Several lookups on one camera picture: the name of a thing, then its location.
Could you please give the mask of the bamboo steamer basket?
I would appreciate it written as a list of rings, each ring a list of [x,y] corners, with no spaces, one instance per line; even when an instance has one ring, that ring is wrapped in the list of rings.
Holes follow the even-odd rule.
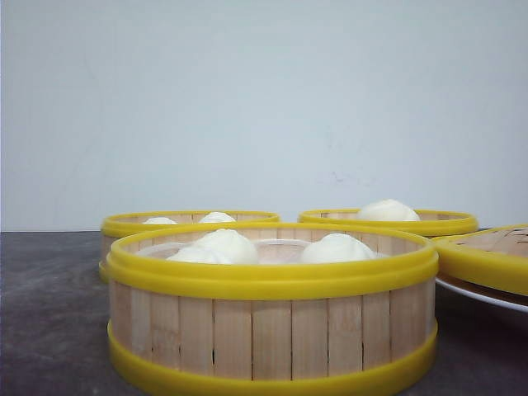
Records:
[[[258,264],[169,261],[213,224],[138,233],[107,256],[111,362],[152,395],[393,395],[436,354],[427,239],[337,224],[236,223]],[[307,264],[331,233],[375,259]]]
[[[137,233],[200,224],[199,220],[212,211],[227,213],[236,219],[235,222],[278,222],[281,219],[276,213],[259,210],[162,210],[108,216],[103,219],[100,229],[101,259],[98,267],[101,280],[108,283],[106,256],[110,252],[113,242]],[[177,221],[177,224],[143,224],[146,219],[156,216],[166,216]]]
[[[357,218],[358,208],[306,210],[299,214],[300,223],[340,224],[396,229],[426,238],[473,233],[479,223],[472,214],[444,210],[415,210],[416,221],[374,221]]]

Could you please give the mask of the white bun back right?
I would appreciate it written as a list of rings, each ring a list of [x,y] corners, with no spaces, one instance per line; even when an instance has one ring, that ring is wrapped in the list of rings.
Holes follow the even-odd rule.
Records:
[[[398,200],[379,200],[363,206],[357,213],[357,218],[368,221],[419,221],[416,211]]]

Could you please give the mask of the white bun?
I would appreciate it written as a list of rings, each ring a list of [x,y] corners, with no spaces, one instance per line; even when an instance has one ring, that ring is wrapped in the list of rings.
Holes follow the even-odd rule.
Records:
[[[222,252],[211,247],[183,247],[167,257],[169,261],[194,262],[202,264],[240,264],[247,259],[244,256]]]
[[[236,219],[232,217],[231,215],[219,212],[219,211],[212,211],[206,214],[202,219],[199,220],[201,224],[208,224],[208,223],[228,223],[228,222],[235,222]]]
[[[163,224],[177,224],[177,221],[166,216],[156,216],[146,219],[143,224],[147,225],[163,225]]]
[[[363,206],[357,213],[357,218],[368,221],[419,221],[416,211],[398,200],[379,200]]]
[[[254,243],[234,229],[218,229],[197,239],[194,248],[212,253],[218,264],[258,264]]]
[[[331,233],[310,243],[301,253],[307,264],[355,262],[375,259],[376,254],[363,242],[344,233]]]

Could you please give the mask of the white bun front right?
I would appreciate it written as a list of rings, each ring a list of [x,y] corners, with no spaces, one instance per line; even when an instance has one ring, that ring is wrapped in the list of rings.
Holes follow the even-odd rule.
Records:
[[[376,254],[363,242],[344,233],[331,233],[310,243],[301,253],[307,264],[355,262],[375,259]]]

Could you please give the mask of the white bun front left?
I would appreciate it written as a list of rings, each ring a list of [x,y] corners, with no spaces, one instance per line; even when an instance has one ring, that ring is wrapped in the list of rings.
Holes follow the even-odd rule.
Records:
[[[222,252],[211,247],[183,247],[167,257],[169,261],[194,262],[202,264],[240,264],[247,259],[244,256]]]

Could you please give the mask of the bamboo steamer lid yellow rim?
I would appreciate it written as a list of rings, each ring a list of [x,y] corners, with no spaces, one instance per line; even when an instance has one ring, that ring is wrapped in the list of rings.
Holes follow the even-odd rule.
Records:
[[[527,295],[527,225],[512,224],[432,239],[440,272],[516,295]]]

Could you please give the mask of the white bun front middle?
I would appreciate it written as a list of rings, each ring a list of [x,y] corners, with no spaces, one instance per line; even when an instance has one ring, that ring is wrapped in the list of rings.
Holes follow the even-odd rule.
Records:
[[[258,264],[254,243],[234,229],[218,229],[197,239],[194,248],[212,253],[218,264]]]

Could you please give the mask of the white plate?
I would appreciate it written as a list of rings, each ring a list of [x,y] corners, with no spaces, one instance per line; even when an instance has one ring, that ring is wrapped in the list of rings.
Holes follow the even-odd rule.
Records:
[[[527,297],[524,295],[502,292],[445,276],[438,276],[436,283],[450,291],[471,299],[476,299],[502,309],[510,309],[523,314],[527,313]]]

